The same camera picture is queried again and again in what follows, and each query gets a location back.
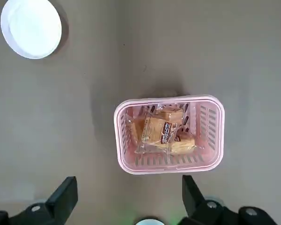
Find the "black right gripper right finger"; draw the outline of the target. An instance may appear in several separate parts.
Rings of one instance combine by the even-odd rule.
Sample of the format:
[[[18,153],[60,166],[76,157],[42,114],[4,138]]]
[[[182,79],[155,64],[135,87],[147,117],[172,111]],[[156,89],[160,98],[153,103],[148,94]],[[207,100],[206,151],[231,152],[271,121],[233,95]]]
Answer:
[[[182,176],[182,199],[187,216],[180,225],[275,225],[276,222],[264,210],[243,206],[231,211],[215,200],[206,199],[191,175]]]

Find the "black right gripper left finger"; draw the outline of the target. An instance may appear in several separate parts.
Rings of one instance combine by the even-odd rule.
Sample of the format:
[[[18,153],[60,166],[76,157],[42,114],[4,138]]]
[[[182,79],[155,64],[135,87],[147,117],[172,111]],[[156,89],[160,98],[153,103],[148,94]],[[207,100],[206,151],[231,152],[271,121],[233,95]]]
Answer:
[[[45,202],[32,204],[13,217],[0,210],[0,225],[64,225],[77,202],[77,179],[66,177]]]

